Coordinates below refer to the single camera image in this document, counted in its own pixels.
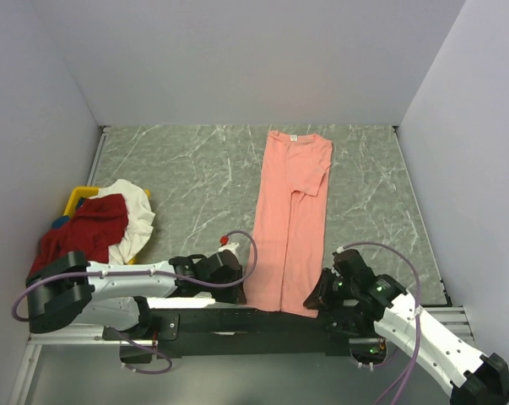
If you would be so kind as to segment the pink t shirt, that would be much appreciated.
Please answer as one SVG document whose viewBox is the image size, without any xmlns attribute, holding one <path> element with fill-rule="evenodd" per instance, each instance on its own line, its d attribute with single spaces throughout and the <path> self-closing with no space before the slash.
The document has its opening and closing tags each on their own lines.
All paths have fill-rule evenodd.
<svg viewBox="0 0 509 405">
<path fill-rule="evenodd" d="M 322 272 L 332 143 L 313 133 L 268 133 L 252 236 L 249 306 L 309 318 L 304 302 Z"/>
</svg>

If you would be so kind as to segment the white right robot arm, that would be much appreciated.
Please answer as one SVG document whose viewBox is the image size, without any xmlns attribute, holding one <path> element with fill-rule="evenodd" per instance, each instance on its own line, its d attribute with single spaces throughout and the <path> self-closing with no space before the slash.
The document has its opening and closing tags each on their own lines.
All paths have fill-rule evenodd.
<svg viewBox="0 0 509 405">
<path fill-rule="evenodd" d="M 410 357 L 409 368 L 425 370 L 451 404 L 509 403 L 506 361 L 465 343 L 396 279 L 374 274 L 355 249 L 334 252 L 332 268 L 322 270 L 303 305 L 329 315 L 331 331 L 393 343 Z"/>
</svg>

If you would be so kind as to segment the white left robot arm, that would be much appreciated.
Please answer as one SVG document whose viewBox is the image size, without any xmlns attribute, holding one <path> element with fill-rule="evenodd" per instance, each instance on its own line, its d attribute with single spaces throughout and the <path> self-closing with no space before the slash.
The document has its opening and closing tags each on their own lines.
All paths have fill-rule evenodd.
<svg viewBox="0 0 509 405">
<path fill-rule="evenodd" d="M 90 262 L 69 252 L 25 280 L 34 334 L 72 323 L 113 327 L 141 339 L 152 331 L 149 298 L 192 298 L 208 292 L 220 303 L 243 305 L 243 268 L 233 251 L 176 256 L 149 265 Z"/>
</svg>

